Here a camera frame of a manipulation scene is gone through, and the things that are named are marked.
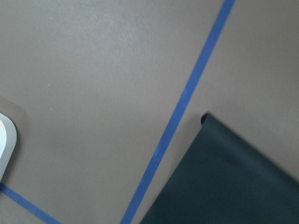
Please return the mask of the white desk lamp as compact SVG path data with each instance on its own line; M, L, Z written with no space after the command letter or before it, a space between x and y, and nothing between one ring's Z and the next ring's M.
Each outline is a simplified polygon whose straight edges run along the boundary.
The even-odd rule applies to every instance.
M17 142L17 131L12 120L0 114L0 179L8 166Z

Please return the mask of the black mouse pad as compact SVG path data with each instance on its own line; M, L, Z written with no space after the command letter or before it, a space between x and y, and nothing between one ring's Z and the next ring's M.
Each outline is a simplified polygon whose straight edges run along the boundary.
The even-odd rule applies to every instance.
M207 113L144 224L296 224L299 184Z

